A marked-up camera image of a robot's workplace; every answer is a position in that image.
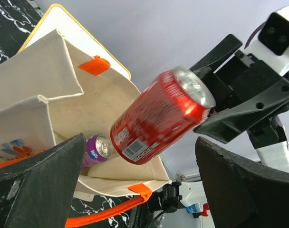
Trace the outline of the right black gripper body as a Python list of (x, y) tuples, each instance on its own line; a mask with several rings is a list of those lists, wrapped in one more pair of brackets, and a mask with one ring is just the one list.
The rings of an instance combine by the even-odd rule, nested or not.
[(289, 102), (289, 82), (253, 55), (207, 54), (201, 59), (201, 79), (216, 100), (211, 114), (253, 113)]

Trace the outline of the red cola can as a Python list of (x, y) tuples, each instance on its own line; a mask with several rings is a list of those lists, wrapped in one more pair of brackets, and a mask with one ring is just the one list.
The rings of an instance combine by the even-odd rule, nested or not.
[(161, 73), (114, 122), (115, 150), (132, 164), (145, 164), (202, 124), (216, 101), (191, 70)]

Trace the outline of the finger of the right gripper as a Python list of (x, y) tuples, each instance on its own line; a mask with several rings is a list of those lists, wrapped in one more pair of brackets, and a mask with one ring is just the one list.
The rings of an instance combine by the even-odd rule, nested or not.
[(233, 34), (229, 34), (208, 54), (206, 54), (189, 69), (195, 74), (203, 74), (210, 71), (213, 72), (230, 56), (232, 56), (241, 46), (242, 42)]
[(289, 81), (282, 78), (250, 100), (214, 114), (193, 131), (227, 144), (288, 102)]

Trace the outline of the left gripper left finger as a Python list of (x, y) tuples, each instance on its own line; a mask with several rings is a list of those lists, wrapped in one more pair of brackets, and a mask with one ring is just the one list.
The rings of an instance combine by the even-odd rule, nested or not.
[(76, 135), (0, 169), (0, 228), (63, 228), (86, 140)]

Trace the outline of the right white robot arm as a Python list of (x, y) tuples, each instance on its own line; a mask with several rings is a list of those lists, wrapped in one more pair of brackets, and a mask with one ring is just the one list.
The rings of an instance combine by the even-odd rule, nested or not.
[(289, 173), (289, 142), (279, 120), (289, 110), (289, 62), (282, 75), (241, 45), (229, 34), (191, 67), (216, 101), (194, 132), (224, 144), (246, 132), (262, 164)]

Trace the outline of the beige canvas bag orange handles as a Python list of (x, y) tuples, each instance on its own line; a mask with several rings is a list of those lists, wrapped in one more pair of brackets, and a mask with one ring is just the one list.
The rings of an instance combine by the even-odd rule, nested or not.
[[(140, 92), (99, 63), (54, 30), (0, 64), (0, 169), (79, 134), (110, 136)], [(79, 173), (64, 228), (126, 212), (168, 183), (159, 157), (133, 165), (113, 153), (88, 175)]]

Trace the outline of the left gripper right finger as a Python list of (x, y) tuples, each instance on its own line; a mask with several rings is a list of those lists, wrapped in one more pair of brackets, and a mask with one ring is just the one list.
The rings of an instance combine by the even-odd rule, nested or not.
[(198, 137), (195, 155), (217, 228), (289, 228), (289, 173)]

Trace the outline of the purple soda can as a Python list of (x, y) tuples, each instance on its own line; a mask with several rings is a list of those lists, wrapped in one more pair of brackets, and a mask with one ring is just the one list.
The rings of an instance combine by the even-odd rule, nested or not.
[(102, 135), (93, 135), (86, 140), (86, 150), (82, 162), (82, 168), (88, 168), (95, 164), (106, 162), (112, 155), (111, 141)]

